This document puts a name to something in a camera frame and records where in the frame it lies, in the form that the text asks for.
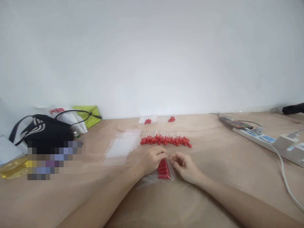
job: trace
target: white wall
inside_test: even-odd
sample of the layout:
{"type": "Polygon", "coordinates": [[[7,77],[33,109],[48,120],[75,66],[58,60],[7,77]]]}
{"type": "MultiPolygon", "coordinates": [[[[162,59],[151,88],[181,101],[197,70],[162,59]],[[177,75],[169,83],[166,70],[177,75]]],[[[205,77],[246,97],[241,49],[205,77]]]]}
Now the white wall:
{"type": "Polygon", "coordinates": [[[2,0],[0,33],[12,123],[32,105],[109,119],[304,102],[302,0],[2,0]]]}

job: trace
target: green bag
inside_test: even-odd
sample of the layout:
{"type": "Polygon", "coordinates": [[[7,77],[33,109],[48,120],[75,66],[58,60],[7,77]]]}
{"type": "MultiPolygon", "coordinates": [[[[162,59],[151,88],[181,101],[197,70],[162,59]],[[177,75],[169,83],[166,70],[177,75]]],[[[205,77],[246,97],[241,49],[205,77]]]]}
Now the green bag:
{"type": "MultiPolygon", "coordinates": [[[[99,110],[97,108],[96,105],[94,106],[73,106],[72,107],[73,109],[79,109],[79,110],[85,110],[85,111],[88,111],[88,112],[91,112],[93,115],[96,115],[96,116],[100,116],[100,113],[99,113],[99,110]]],[[[77,114],[83,119],[87,119],[88,115],[87,113],[85,112],[77,112],[77,114]]],[[[101,119],[97,119],[97,118],[88,118],[86,121],[85,121],[85,125],[86,125],[86,128],[89,129],[91,126],[93,126],[94,124],[98,123],[99,121],[101,121],[101,119]]]]}

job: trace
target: table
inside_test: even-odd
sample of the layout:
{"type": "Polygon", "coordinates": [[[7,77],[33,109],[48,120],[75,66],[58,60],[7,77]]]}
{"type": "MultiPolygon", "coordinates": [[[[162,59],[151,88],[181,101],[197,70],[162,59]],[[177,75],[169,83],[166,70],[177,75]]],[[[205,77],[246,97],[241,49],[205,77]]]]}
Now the table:
{"type": "MultiPolygon", "coordinates": [[[[251,120],[264,133],[277,138],[304,129],[304,117],[263,112],[234,113],[235,119],[251,120]]],[[[240,189],[304,223],[304,214],[289,197],[281,177],[277,155],[232,131],[217,115],[177,116],[173,123],[138,125],[138,118],[103,120],[83,134],[82,174],[56,175],[51,181],[27,181],[26,177],[0,182],[0,224],[2,227],[55,227],[101,185],[135,164],[152,145],[132,151],[124,166],[102,167],[104,152],[115,133],[131,128],[179,130],[192,148],[168,144],[189,154],[209,177],[240,189]]],[[[283,159],[294,196],[304,204],[304,168],[283,159]]],[[[106,227],[242,227],[219,203],[204,191],[174,181],[129,192],[106,227]]]]}

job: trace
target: smartphone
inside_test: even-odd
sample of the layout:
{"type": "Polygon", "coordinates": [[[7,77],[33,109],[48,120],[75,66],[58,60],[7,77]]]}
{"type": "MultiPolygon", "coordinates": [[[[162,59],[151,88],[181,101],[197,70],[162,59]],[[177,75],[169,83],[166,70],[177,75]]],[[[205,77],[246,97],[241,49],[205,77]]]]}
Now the smartphone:
{"type": "Polygon", "coordinates": [[[219,117],[219,120],[235,127],[236,129],[244,129],[244,128],[253,129],[253,127],[250,126],[249,124],[235,120],[231,117],[219,117]]]}

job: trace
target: black bag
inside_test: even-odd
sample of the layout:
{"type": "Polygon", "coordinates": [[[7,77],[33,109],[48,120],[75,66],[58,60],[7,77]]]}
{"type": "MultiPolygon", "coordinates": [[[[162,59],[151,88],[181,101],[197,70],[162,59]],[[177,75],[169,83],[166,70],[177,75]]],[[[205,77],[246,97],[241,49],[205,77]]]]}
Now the black bag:
{"type": "Polygon", "coordinates": [[[98,119],[101,119],[101,116],[93,115],[91,112],[84,110],[63,111],[59,113],[55,119],[47,115],[41,114],[26,116],[19,120],[18,123],[16,123],[9,136],[9,140],[14,143],[19,124],[25,118],[33,117],[33,121],[21,132],[21,140],[15,145],[19,145],[24,140],[25,143],[28,145],[28,148],[36,148],[36,151],[33,154],[55,154],[56,149],[54,148],[65,147],[64,144],[66,141],[73,141],[74,134],[70,127],[74,124],[82,123],[87,120],[85,119],[72,125],[57,120],[59,115],[71,111],[86,112],[89,114],[87,119],[90,116],[94,116],[98,119]]]}

